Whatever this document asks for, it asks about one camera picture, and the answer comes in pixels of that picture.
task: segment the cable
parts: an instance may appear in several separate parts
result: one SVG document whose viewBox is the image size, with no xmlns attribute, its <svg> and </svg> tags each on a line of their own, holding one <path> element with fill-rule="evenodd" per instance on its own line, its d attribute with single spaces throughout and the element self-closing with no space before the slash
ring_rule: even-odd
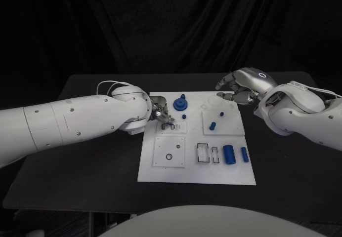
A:
<svg viewBox="0 0 342 237">
<path fill-rule="evenodd" d="M 333 95 L 333 96 L 342 98 L 342 96 L 338 95 L 338 94 L 336 94 L 333 91 L 330 91 L 330 90 L 325 90 L 325 89 L 320 89 L 320 88 L 310 87 L 310 86 L 307 86 L 307 85 L 304 85 L 304 84 L 302 84 L 302 83 L 299 83 L 299 82 L 296 82 L 296 81 L 293 81 L 293 80 L 290 81 L 290 83 L 296 83 L 297 85 L 302 85 L 302 86 L 304 86 L 306 88 L 309 88 L 309 89 L 312 89 L 312 90 L 316 90 L 316 91 L 319 91 L 319 92 L 323 92 L 323 93 L 326 93 L 326 94 L 330 94 L 330 95 Z"/>
<path fill-rule="evenodd" d="M 102 82 L 98 83 L 98 87 L 100 87 L 100 85 L 101 85 L 104 82 L 115 82 L 115 83 L 111 85 L 111 87 L 113 87 L 115 84 L 131 85 L 130 83 L 126 83 L 126 82 L 121 82 L 121 81 L 105 80 L 105 81 L 102 81 Z"/>
</svg>

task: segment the blue part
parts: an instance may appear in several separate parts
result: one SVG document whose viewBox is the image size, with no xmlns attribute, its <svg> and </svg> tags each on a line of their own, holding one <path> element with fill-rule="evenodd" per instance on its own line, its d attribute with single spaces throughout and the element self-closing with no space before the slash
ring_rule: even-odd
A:
<svg viewBox="0 0 342 237">
<path fill-rule="evenodd" d="M 247 163 L 250 160 L 248 160 L 248 154 L 247 154 L 245 147 L 241 147 L 241 153 L 242 153 L 244 162 Z"/>
<path fill-rule="evenodd" d="M 176 99 L 173 102 L 173 107 L 177 111 L 183 111 L 188 108 L 188 101 L 182 98 Z"/>
<path fill-rule="evenodd" d="M 211 127 L 209 127 L 209 129 L 211 129 L 212 131 L 215 130 L 215 126 L 216 126 L 216 123 L 212 122 L 212 125 L 211 125 Z"/>
<path fill-rule="evenodd" d="M 225 160 L 227 164 L 235 164 L 235 155 L 234 155 L 234 149 L 231 145 L 224 146 L 224 153 L 225 153 Z"/>
</svg>

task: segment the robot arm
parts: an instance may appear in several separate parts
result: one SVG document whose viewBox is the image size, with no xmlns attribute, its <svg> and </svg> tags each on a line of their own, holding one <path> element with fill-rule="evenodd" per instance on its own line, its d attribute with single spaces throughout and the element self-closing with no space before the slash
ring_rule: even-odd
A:
<svg viewBox="0 0 342 237">
<path fill-rule="evenodd" d="M 150 98 L 136 86 L 118 87 L 113 97 L 85 96 L 1 110 L 0 167 L 38 151 L 87 141 L 117 129 L 137 134 L 154 119 L 173 122 L 166 99 Z"/>
<path fill-rule="evenodd" d="M 291 81 L 277 85 L 273 78 L 254 68 L 242 68 L 219 81 L 216 89 L 229 82 L 235 94 L 218 96 L 250 105 L 258 99 L 254 114 L 270 129 L 283 136 L 297 132 L 315 143 L 342 150 L 342 98 L 323 101 L 307 89 L 338 95 Z"/>
</svg>

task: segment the table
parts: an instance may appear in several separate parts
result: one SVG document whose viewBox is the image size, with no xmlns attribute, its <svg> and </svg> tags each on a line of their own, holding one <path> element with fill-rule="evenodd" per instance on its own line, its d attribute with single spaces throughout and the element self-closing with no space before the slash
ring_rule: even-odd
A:
<svg viewBox="0 0 342 237">
<path fill-rule="evenodd" d="M 74 75 L 59 99 L 95 94 L 104 80 L 150 91 L 212 91 L 227 74 Z M 304 72 L 270 73 L 315 86 Z M 100 93 L 108 86 L 101 85 Z M 123 131 L 26 158 L 6 208 L 144 213 L 193 204 L 245 208 L 290 220 L 342 223 L 342 153 L 300 134 L 277 135 L 240 106 L 257 186 L 137 182 L 143 134 Z"/>
</svg>

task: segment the blue bolt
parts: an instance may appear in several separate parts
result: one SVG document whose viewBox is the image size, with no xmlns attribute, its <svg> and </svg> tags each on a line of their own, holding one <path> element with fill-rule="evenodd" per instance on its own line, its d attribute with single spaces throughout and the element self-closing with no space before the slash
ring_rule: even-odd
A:
<svg viewBox="0 0 342 237">
<path fill-rule="evenodd" d="M 212 131 L 215 130 L 215 126 L 216 126 L 216 123 L 212 122 L 212 125 L 211 125 L 211 127 L 209 127 L 209 129 L 211 129 Z"/>
</svg>

